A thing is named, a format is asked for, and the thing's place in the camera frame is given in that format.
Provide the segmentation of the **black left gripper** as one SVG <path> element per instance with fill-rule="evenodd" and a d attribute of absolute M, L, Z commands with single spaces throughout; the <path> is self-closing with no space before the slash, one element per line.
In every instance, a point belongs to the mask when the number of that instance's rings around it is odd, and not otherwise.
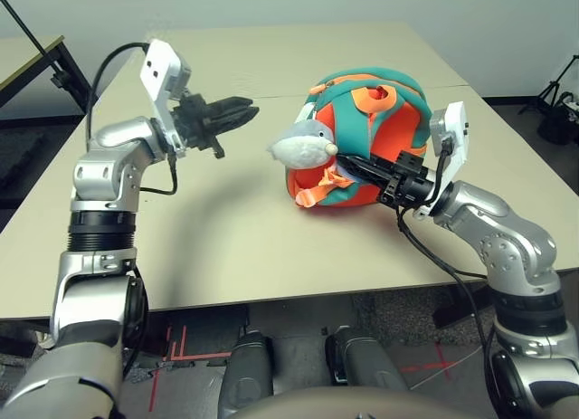
<path fill-rule="evenodd" d="M 253 101 L 231 96 L 206 102 L 201 94 L 184 93 L 173 108 L 176 130 L 188 148 L 202 151 L 210 148 L 218 159 L 225 156 L 217 136 L 244 126 L 260 109 Z"/>

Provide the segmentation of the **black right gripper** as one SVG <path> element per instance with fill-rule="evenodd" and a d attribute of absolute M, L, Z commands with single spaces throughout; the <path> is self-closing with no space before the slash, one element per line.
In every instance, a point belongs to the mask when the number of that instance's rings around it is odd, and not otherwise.
<path fill-rule="evenodd" d="M 394 162 L 371 156 L 338 154 L 337 163 L 359 184 L 381 187 L 377 201 L 389 207 L 417 207 L 429 199 L 434 181 L 423 158 L 401 151 Z"/>

